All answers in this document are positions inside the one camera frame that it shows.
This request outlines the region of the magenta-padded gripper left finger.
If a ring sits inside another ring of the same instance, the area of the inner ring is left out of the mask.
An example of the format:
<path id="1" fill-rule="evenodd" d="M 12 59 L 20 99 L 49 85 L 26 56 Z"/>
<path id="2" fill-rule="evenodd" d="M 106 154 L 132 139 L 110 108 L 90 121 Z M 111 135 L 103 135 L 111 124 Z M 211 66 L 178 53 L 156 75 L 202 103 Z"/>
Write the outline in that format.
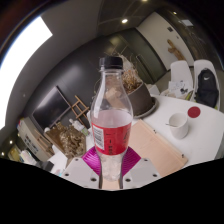
<path id="1" fill-rule="evenodd" d="M 62 177 L 84 188 L 101 189 L 101 161 L 96 149 L 92 147 L 82 157 L 75 157 Z"/>

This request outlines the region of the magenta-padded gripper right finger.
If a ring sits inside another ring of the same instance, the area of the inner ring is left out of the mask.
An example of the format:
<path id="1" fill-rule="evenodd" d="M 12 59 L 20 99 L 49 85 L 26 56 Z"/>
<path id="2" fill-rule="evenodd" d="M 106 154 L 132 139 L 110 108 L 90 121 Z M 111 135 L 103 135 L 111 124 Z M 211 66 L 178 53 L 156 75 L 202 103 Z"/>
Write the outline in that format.
<path id="1" fill-rule="evenodd" d="M 160 178 L 149 158 L 141 158 L 131 147 L 127 149 L 121 165 L 121 189 L 140 188 Z"/>

